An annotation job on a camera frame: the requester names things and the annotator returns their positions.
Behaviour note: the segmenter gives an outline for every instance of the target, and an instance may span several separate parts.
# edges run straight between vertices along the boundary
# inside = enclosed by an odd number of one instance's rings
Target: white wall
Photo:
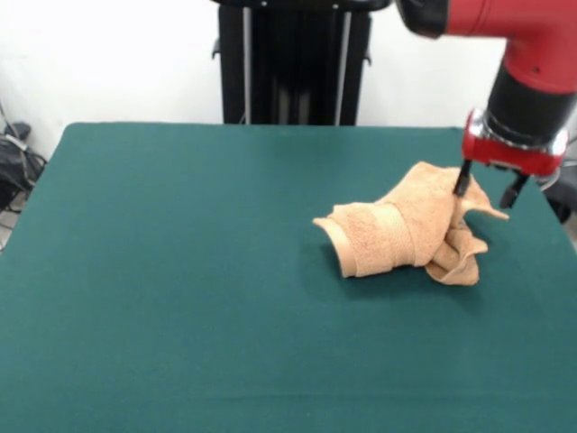
[[[208,0],[0,0],[0,14],[0,97],[45,155],[76,121],[222,121]],[[373,18],[359,124],[462,125],[485,105],[502,41],[429,41],[394,7]]]

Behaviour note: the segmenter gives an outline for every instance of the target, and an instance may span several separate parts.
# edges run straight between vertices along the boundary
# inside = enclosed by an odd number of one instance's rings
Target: towel
[[[462,198],[453,194],[458,168],[419,162],[383,198],[336,205],[313,222],[329,236],[344,277],[363,277],[411,265],[443,284],[479,280],[474,255],[488,246],[473,236],[464,215],[476,210],[508,219],[494,209],[472,176]]]

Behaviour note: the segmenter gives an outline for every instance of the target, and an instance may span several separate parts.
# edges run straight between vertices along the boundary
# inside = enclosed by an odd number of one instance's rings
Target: green felt surface
[[[577,260],[537,188],[481,282],[339,277],[313,217],[457,130],[71,126],[0,257],[0,431],[573,432]],[[477,168],[496,200],[510,174]]]

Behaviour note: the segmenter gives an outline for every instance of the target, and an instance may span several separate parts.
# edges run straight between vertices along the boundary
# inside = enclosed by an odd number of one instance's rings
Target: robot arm
[[[473,111],[463,136],[467,189],[472,161],[512,169],[502,207],[512,207],[532,175],[553,174],[563,161],[563,131],[577,102],[577,3],[574,0],[397,0],[412,32],[507,38],[487,109]]]

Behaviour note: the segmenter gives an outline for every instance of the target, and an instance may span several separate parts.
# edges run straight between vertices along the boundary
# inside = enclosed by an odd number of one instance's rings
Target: black bag
[[[30,194],[46,161],[11,135],[0,135],[0,211],[19,193]]]

